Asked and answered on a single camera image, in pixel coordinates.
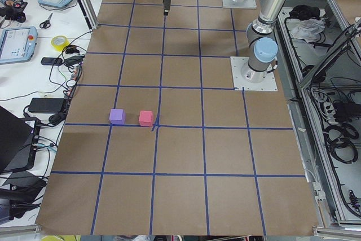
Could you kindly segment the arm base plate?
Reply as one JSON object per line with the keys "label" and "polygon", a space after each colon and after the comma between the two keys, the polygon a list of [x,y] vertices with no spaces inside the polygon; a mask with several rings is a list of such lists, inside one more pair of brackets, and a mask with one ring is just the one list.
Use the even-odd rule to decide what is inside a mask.
{"label": "arm base plate", "polygon": [[239,91],[277,91],[272,65],[266,71],[255,72],[248,66],[248,57],[230,57],[233,85]]}
{"label": "arm base plate", "polygon": [[256,0],[222,0],[223,8],[252,9],[257,8]]}

